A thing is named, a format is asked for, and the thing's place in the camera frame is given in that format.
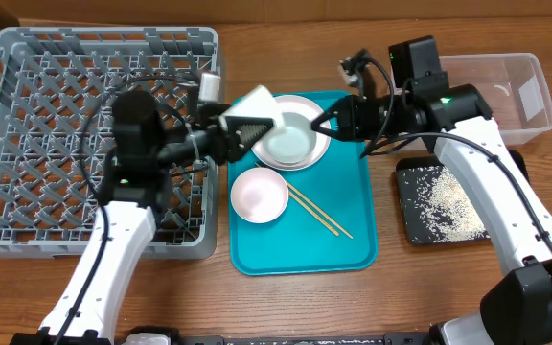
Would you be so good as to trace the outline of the white cup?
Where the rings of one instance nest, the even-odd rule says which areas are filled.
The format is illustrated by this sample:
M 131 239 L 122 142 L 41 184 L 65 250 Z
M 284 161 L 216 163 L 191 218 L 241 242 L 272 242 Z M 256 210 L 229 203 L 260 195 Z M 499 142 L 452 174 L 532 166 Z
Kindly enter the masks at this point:
M 273 129 L 276 131 L 285 127 L 282 109 L 264 85 L 258 85 L 235 102 L 218 117 L 218 121 L 223 129 L 228 129 L 229 120 L 236 120 L 241 117 L 269 118 L 273 121 Z

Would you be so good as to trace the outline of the pink small bowl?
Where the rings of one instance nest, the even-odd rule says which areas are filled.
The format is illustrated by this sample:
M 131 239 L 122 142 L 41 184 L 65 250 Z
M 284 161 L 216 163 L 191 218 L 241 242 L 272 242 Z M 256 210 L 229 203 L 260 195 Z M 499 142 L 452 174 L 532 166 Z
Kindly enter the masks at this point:
M 230 203 L 237 215 L 251 223 L 268 223 L 284 213 L 288 205 L 288 185 L 277 172 L 252 168 L 232 184 Z

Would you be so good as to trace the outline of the white rice pile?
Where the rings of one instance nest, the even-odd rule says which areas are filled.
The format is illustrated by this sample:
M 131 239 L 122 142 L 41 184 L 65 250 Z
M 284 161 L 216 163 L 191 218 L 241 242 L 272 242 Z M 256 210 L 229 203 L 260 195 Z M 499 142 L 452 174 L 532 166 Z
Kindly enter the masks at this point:
M 463 188 L 442 166 L 415 168 L 416 198 L 411 210 L 429 235 L 429 243 L 468 242 L 489 238 Z

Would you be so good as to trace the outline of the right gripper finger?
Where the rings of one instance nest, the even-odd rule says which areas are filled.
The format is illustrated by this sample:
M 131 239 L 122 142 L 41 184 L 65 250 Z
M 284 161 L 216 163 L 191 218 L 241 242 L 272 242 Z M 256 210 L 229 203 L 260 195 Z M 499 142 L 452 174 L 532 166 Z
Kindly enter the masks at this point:
M 322 124 L 312 122 L 310 128 L 320 134 L 326 135 L 330 138 L 338 140 L 340 142 L 352 142 L 353 132 L 347 127 L 337 124 L 335 129 L 322 127 Z
M 323 123 L 336 119 L 339 128 L 349 127 L 353 123 L 353 99 L 340 98 L 322 114 L 311 121 L 312 128 L 319 128 Z

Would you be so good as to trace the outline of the large white plate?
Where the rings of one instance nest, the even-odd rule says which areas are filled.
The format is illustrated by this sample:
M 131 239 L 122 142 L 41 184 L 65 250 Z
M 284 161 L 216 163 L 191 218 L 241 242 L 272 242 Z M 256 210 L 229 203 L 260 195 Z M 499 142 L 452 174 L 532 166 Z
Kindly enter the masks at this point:
M 323 109 L 316 102 L 306 97 L 298 95 L 281 95 L 277 96 L 275 100 L 281 107 L 283 114 L 285 112 L 299 113 L 308 118 L 310 122 L 323 113 Z M 318 132 L 315 133 L 317 134 L 317 141 L 314 150 L 306 159 L 297 164 L 285 165 L 270 158 L 262 147 L 262 140 L 265 137 L 258 144 L 253 146 L 252 151 L 260 161 L 272 168 L 284 171 L 303 170 L 316 163 L 326 153 L 331 141 L 328 136 Z

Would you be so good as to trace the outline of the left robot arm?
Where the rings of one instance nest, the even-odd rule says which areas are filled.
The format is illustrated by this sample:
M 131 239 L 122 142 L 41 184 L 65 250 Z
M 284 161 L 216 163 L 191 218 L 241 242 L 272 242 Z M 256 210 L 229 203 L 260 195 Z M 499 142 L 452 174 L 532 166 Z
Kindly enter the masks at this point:
M 14 344 L 111 344 L 128 284 L 170 202 L 173 166 L 198 158 L 236 162 L 282 124 L 278 105 L 260 85 L 234 105 L 201 109 L 204 123 L 167 129 L 169 106 L 146 91 L 128 91 L 112 105 L 116 147 L 104 160 L 99 209 L 89 244 L 65 291 L 35 333 Z

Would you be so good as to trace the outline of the grey bowl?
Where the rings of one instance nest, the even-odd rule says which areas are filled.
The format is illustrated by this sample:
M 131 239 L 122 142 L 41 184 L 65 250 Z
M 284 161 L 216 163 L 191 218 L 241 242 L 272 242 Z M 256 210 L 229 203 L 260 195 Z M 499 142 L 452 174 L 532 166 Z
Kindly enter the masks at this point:
M 262 140 L 262 147 L 278 163 L 300 163 L 314 150 L 317 134 L 311 129 L 311 121 L 302 114 L 285 112 L 283 120 L 281 126 L 268 132 Z

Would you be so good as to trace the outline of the wooden chopstick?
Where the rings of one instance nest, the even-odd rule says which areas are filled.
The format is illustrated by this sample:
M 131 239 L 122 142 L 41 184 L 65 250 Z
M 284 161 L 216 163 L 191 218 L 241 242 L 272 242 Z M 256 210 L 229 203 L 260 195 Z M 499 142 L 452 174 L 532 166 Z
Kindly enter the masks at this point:
M 252 218 L 253 222 L 266 223 L 275 220 L 284 213 L 288 201 L 292 198 L 335 236 L 338 236 L 340 232 L 349 236 L 349 233 L 333 218 L 278 173 L 260 166 L 253 169 L 253 172 L 257 173 L 257 176 L 254 178 L 252 184 L 261 196 L 259 209 L 257 210 L 258 215 Z
M 342 225 L 335 221 L 330 215 L 328 215 L 324 210 L 318 207 L 313 201 L 308 197 L 302 194 L 298 189 L 296 189 L 292 184 L 286 182 L 288 187 L 289 195 L 300 205 L 302 206 L 311 216 L 317 219 L 324 227 L 326 227 L 330 232 L 335 236 L 344 234 L 349 239 L 353 239 L 353 235 L 349 233 Z

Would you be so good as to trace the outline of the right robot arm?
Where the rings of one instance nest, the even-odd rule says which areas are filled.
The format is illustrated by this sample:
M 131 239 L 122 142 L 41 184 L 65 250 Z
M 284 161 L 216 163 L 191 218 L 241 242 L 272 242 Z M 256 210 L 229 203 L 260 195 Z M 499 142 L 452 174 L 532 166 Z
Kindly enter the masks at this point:
M 437 45 L 425 36 L 392 45 L 382 69 L 389 92 L 378 97 L 366 50 L 339 63 L 352 95 L 315 119 L 322 132 L 384 155 L 422 139 L 466 192 L 490 235 L 503 273 L 476 313 L 430 328 L 428 344 L 552 342 L 552 216 L 507 150 L 493 112 L 470 84 L 451 86 Z

